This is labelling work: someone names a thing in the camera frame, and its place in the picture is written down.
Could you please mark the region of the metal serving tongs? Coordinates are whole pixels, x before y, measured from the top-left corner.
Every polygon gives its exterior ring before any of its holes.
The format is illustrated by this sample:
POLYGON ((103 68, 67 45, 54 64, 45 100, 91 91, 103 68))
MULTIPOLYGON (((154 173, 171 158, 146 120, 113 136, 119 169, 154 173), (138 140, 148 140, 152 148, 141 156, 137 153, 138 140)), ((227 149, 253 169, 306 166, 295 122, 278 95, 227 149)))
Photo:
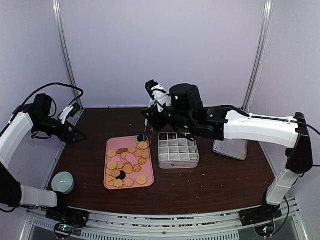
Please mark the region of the metal serving tongs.
POLYGON ((152 138, 153 138, 153 127, 151 126, 150 122, 145 119, 144 121, 144 130, 143 130, 143 140, 146 142, 148 141, 149 144, 152 144, 152 138))

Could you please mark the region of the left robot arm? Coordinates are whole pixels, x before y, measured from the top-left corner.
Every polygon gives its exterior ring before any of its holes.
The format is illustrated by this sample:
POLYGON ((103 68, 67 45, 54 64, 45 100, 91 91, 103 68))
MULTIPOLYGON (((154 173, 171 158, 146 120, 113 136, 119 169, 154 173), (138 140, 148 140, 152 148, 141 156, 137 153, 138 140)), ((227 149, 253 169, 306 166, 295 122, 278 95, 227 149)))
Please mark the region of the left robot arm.
POLYGON ((0 135, 0 202, 10 208, 45 207, 61 222, 72 218, 66 207, 63 193, 45 190, 42 175, 50 169, 48 161, 54 159, 53 151, 58 145, 41 141, 36 133, 55 136, 62 143, 71 145, 87 139, 77 127, 68 122, 80 111, 75 103, 67 106, 55 119, 47 116, 47 109, 38 104, 29 104, 16 111, 0 135))

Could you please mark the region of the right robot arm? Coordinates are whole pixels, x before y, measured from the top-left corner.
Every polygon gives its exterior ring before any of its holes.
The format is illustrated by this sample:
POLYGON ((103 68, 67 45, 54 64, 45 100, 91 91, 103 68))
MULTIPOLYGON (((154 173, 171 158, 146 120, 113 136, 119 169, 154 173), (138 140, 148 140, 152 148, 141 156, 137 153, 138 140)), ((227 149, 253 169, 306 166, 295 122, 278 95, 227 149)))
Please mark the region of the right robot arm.
POLYGON ((308 125, 302 113, 295 116, 271 117, 245 113, 231 105, 205 107, 202 110, 178 110, 172 106, 158 110, 151 106, 141 114, 160 131, 171 126, 175 131, 188 131, 192 137, 211 140, 249 140, 285 147, 282 170, 266 191, 265 203, 256 210, 259 220, 268 220, 300 175, 313 167, 313 151, 308 125))

